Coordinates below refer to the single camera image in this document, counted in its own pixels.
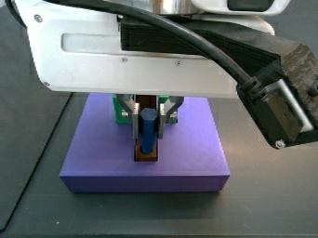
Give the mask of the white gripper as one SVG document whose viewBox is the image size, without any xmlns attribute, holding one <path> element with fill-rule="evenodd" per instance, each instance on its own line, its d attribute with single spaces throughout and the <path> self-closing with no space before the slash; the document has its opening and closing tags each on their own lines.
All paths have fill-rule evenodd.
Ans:
<svg viewBox="0 0 318 238">
<path fill-rule="evenodd" d="M 232 98 L 236 82 L 200 56 L 120 49 L 116 15 L 44 0 L 15 0 L 40 81 L 53 91 L 117 93 L 116 100 L 139 135 L 139 104 L 131 94 L 159 97 L 157 138 L 184 98 Z"/>
</svg>

